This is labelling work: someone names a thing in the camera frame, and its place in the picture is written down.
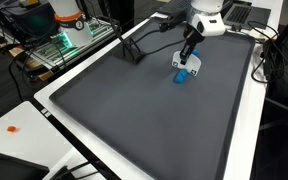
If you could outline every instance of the blue object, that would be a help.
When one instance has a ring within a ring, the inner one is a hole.
[[[194,51],[192,52],[192,54],[196,57],[198,57],[198,55],[200,54],[196,49],[194,49]]]
[[[187,72],[187,70],[186,69],[181,69],[178,73],[177,73],[177,75],[175,76],[175,82],[176,83],[178,83],[178,84],[181,84],[183,81],[184,81],[184,79],[185,79],[185,77],[187,76],[187,74],[188,74],[188,72]]]

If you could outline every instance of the small orange object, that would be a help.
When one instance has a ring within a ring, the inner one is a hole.
[[[15,126],[9,126],[9,127],[7,128],[7,131],[9,131],[9,132],[15,132],[15,131],[16,131],[16,127],[15,127]]]

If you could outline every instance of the equipment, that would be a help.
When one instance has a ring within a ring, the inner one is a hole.
[[[205,37],[224,34],[226,29],[220,14],[222,5],[223,0],[192,0],[184,30],[186,43],[182,51],[174,53],[174,67],[186,69],[190,74],[197,75],[201,61],[191,54],[196,44],[204,41]]]
[[[75,0],[49,0],[55,10],[55,19],[60,23],[61,32],[67,37],[70,46],[81,47],[93,40],[92,32],[84,21]]]
[[[45,166],[0,154],[0,180],[41,180],[48,173]]]
[[[58,26],[54,26],[54,18],[50,18],[54,16],[54,10],[48,0],[40,0],[31,8],[19,6],[18,1],[6,0],[0,4],[0,8],[10,23],[26,37],[27,42],[30,41],[30,38],[40,37],[48,31],[48,36],[58,33]]]
[[[225,11],[227,8],[231,7],[232,0],[224,0],[221,14],[223,16],[223,11]],[[181,10],[181,9],[188,9],[191,5],[191,0],[171,0],[170,2],[166,3],[164,6],[160,7],[157,12],[170,15],[174,13],[175,11]]]
[[[234,3],[232,8],[223,18],[226,25],[241,26],[243,29],[251,30],[252,28],[247,24],[249,21],[257,21],[261,24],[256,24],[255,27],[266,29],[268,18],[271,10],[265,8],[252,7],[248,5]]]

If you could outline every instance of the black monitor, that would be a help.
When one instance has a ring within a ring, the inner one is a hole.
[[[0,180],[41,180],[48,173],[45,166],[0,154]]]

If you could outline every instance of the white surface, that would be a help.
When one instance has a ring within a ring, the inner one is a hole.
[[[253,5],[272,9],[268,24],[277,28],[283,0],[254,0]],[[136,26],[124,36],[139,28],[144,22]],[[75,77],[86,67],[104,55],[112,47],[118,44],[118,40],[112,42],[77,67],[54,81],[49,86],[35,94],[37,99],[48,109],[63,125],[73,132],[93,153],[95,153],[108,167],[110,167],[120,178],[124,179],[151,179],[135,165],[130,163],[92,132],[78,124],[74,119],[60,110],[49,100],[49,96],[58,88]],[[258,64],[258,54],[254,54],[248,68],[244,90],[238,111],[234,134],[231,142],[231,149],[227,161],[225,180],[246,180],[249,179],[252,161],[255,152],[257,134],[263,109],[265,86],[254,82],[251,79],[251,71]]]
[[[192,21],[190,24],[193,27],[197,27],[199,23],[203,24],[203,31],[197,29],[203,36],[219,36],[225,33],[225,25],[221,14],[218,13],[213,16],[204,15],[204,14],[195,14],[193,16]]]
[[[7,132],[9,126],[18,130]],[[50,179],[64,165],[70,169],[87,162],[29,102],[20,104],[0,118],[0,153],[48,167],[50,172],[44,180]],[[72,174],[81,177],[96,171],[92,165],[87,165]],[[85,178],[104,179],[101,174]]]

